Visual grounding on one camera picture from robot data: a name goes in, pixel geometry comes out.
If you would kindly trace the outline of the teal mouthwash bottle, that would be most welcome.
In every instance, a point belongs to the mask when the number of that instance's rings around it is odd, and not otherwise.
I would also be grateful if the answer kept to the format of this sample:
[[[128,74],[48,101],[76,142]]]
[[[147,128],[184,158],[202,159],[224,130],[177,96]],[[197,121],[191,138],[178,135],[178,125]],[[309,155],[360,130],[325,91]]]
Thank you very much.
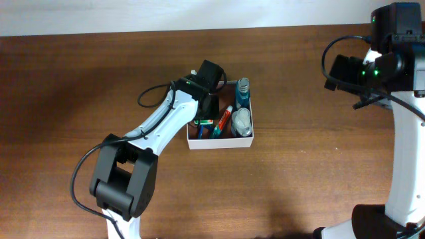
[[[236,82],[235,106],[236,109],[247,108],[250,99],[250,82],[248,78],[241,78]]]

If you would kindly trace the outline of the green toothpaste tube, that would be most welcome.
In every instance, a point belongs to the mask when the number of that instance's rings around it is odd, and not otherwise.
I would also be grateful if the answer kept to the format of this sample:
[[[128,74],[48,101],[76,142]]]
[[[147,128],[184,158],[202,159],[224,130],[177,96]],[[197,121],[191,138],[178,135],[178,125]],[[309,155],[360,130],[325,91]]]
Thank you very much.
[[[214,127],[212,133],[210,134],[210,139],[218,139],[227,123],[227,121],[230,119],[231,114],[233,111],[233,106],[228,106],[227,109],[224,111],[222,117],[219,119],[218,123]]]

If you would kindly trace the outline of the green Dettol soap box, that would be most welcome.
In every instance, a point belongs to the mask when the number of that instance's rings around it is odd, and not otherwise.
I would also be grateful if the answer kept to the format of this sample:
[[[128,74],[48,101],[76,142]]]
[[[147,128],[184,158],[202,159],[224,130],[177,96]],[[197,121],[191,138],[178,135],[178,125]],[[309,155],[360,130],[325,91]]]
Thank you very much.
[[[212,125],[214,121],[212,119],[196,119],[194,121],[195,125]]]

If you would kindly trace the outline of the blue white toothbrush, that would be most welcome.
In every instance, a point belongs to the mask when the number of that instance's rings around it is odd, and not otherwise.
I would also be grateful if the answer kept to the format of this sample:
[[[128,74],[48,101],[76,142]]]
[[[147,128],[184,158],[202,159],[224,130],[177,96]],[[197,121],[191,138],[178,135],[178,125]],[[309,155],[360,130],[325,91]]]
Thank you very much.
[[[204,129],[205,129],[204,125],[199,125],[199,130],[198,130],[198,136],[197,136],[197,139],[202,139]]]

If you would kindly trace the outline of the blue hand soap pump bottle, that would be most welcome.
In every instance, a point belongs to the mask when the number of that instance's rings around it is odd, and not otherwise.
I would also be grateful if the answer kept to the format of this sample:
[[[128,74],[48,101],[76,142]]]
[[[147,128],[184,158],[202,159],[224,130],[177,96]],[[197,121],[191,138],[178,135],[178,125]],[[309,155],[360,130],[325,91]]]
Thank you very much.
[[[247,108],[240,108],[232,113],[231,131],[235,137],[248,137],[252,134],[250,116]]]

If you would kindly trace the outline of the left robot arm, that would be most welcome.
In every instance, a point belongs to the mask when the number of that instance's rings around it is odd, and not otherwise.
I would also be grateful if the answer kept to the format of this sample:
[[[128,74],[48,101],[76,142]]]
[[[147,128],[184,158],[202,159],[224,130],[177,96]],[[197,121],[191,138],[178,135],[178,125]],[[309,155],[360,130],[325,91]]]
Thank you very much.
[[[199,70],[166,85],[167,92],[141,125],[102,145],[89,191],[107,218],[109,238],[139,238],[140,216],[155,190],[158,157],[176,133],[193,120],[218,117],[224,70],[204,60]]]

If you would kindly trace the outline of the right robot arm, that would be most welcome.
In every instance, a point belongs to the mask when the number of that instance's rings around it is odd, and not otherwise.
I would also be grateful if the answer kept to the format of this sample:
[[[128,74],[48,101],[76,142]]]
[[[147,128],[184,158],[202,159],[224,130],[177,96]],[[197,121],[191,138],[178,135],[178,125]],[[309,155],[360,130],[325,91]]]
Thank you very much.
[[[337,55],[325,88],[360,98],[360,109],[382,104],[394,117],[392,183],[385,204],[358,204],[351,218],[316,228],[313,237],[424,237],[424,33],[421,6],[394,2],[371,13],[370,49],[363,59]]]

